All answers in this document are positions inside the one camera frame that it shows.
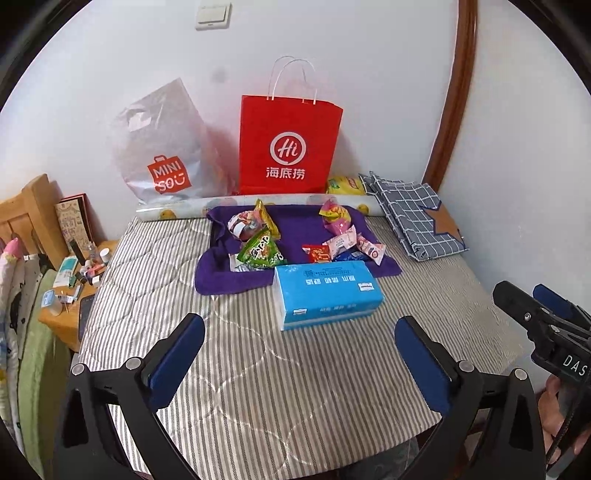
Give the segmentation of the person's right hand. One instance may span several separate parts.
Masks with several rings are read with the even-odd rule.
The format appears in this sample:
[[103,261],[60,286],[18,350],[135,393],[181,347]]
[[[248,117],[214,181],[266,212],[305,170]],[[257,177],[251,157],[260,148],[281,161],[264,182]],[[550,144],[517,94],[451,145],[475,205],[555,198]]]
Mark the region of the person's right hand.
[[548,452],[559,434],[571,403],[576,396],[576,388],[550,375],[545,390],[538,400],[538,412],[543,429],[545,451]]

